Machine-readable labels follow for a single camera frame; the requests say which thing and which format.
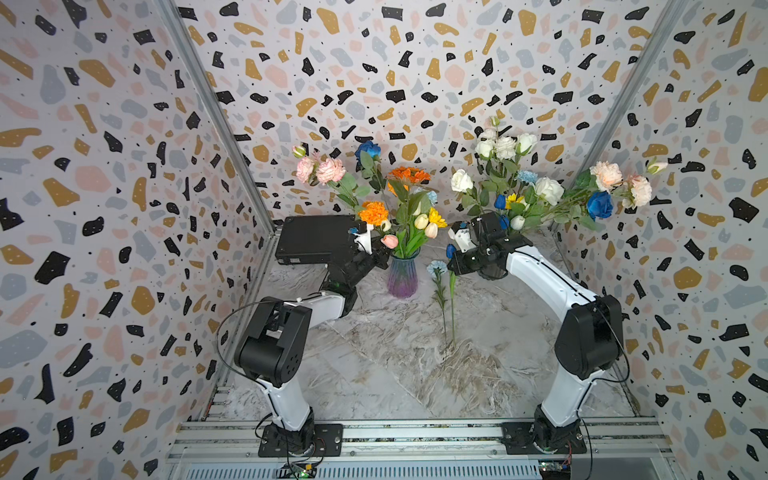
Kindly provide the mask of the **small blue tulip flower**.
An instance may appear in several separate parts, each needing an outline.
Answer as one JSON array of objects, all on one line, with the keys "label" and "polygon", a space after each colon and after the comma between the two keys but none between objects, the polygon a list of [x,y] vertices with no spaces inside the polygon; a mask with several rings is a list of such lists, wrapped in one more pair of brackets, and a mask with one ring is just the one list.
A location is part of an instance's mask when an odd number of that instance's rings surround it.
[{"label": "small blue tulip flower", "polygon": [[454,258],[456,256],[457,248],[453,244],[448,244],[446,247],[446,257],[448,259],[448,272],[449,272],[449,298],[450,298],[450,313],[451,313],[451,344],[456,343],[456,323],[455,323],[455,288],[456,288],[456,274],[454,272]]}]

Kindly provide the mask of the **purple ribbed glass vase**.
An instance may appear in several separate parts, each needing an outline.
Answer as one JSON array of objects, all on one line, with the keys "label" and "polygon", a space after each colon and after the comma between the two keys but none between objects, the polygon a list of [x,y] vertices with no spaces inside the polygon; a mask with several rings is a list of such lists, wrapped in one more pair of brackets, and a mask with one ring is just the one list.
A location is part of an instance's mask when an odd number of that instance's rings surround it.
[{"label": "purple ribbed glass vase", "polygon": [[416,258],[419,253],[420,251],[417,250],[406,258],[399,258],[397,256],[391,258],[388,269],[387,289],[392,296],[399,299],[407,299],[416,293],[418,289]]}]

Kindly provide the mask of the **light blue carnation flower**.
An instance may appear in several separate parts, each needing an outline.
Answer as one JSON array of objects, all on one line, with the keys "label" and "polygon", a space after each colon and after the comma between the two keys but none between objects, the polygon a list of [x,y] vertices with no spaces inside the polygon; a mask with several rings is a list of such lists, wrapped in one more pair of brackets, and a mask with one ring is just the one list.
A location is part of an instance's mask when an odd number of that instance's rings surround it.
[{"label": "light blue carnation flower", "polygon": [[436,305],[439,307],[441,313],[441,319],[443,323],[444,339],[447,339],[447,321],[446,321],[446,289],[443,283],[443,278],[448,272],[447,265],[440,260],[433,260],[427,266],[427,272],[429,273],[432,283],[434,285],[433,299]]}]

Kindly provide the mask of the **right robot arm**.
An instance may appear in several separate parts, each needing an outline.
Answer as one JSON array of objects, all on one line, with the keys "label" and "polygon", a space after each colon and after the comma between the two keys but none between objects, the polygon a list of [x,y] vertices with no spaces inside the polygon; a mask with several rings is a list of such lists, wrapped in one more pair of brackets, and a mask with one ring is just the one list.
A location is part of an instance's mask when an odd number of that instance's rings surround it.
[{"label": "right robot arm", "polygon": [[478,273],[487,279],[512,275],[558,315],[560,330],[554,344],[558,371],[537,407],[534,429],[540,443],[573,431],[593,384],[606,381],[606,373],[624,356],[620,302],[576,283],[525,236],[507,232],[495,213],[456,222],[448,235],[446,255],[452,273]]}]

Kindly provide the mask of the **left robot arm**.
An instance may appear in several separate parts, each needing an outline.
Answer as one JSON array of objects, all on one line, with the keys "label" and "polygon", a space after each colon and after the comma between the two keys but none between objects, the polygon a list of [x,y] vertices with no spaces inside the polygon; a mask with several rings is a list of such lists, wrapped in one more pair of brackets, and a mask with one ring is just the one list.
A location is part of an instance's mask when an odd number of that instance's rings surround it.
[{"label": "left robot arm", "polygon": [[296,379],[309,330],[349,314],[357,300],[357,284],[373,269],[385,270],[390,252],[379,236],[358,235],[352,246],[332,254],[318,291],[296,300],[266,296],[234,311],[251,316],[232,360],[221,354],[221,364],[262,389],[277,432],[314,431],[312,408]]}]

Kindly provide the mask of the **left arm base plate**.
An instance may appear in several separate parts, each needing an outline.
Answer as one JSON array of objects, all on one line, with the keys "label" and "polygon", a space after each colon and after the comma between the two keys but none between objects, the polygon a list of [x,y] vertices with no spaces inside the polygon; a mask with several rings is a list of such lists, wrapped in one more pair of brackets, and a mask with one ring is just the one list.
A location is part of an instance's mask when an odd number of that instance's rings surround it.
[{"label": "left arm base plate", "polygon": [[343,436],[341,423],[310,423],[299,431],[270,424],[261,434],[258,457],[339,457]]}]

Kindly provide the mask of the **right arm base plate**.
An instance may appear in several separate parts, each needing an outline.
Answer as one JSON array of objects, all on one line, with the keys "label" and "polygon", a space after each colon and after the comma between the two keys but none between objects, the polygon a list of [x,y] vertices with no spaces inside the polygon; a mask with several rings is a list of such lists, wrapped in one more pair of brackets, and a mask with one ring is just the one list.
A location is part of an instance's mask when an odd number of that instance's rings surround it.
[{"label": "right arm base plate", "polygon": [[551,427],[546,422],[504,422],[501,443],[508,455],[584,454],[588,451],[576,423]]}]

